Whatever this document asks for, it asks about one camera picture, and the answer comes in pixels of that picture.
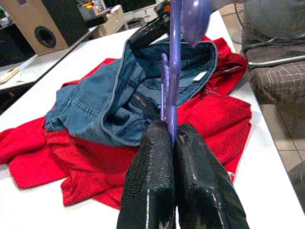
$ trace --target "black device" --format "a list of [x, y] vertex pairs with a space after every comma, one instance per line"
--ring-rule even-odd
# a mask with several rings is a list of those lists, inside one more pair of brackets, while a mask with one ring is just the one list
[[15, 24], [0, 28], [0, 67], [25, 61], [34, 54]]
[[88, 28], [96, 25], [104, 24], [108, 20], [107, 13], [109, 11], [110, 10], [105, 10], [105, 12], [100, 15], [84, 19], [85, 24], [87, 25]]
[[170, 32], [171, 2], [165, 0], [155, 6], [154, 10], [157, 12], [158, 17], [137, 30], [129, 39], [132, 49], [146, 47], [165, 33]]
[[104, 0], [106, 6], [121, 5], [123, 11], [130, 12], [156, 3], [156, 0]]

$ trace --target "fan grille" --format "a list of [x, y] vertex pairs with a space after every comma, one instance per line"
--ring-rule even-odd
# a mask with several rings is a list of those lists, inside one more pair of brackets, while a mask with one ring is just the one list
[[275, 39], [290, 44], [305, 37], [305, 0], [237, 0], [243, 44]]

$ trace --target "electric fan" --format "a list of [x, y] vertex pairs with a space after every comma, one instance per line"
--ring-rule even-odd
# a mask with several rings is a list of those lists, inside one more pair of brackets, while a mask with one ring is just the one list
[[[236, 0], [234, 6], [243, 27], [244, 54], [258, 47], [305, 44], [305, 0]], [[248, 65], [269, 67], [303, 60], [305, 53]]]

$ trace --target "wooden speaker box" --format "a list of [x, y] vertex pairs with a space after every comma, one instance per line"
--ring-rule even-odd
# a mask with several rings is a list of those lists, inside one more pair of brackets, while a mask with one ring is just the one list
[[38, 55], [74, 44], [88, 32], [76, 0], [0, 0]]

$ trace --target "speaker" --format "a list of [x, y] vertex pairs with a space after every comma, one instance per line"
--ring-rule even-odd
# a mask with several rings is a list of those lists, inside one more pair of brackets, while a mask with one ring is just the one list
[[15, 24], [0, 28], [0, 67], [26, 61], [34, 54]]
[[66, 49], [88, 32], [75, 0], [0, 0], [38, 55]]

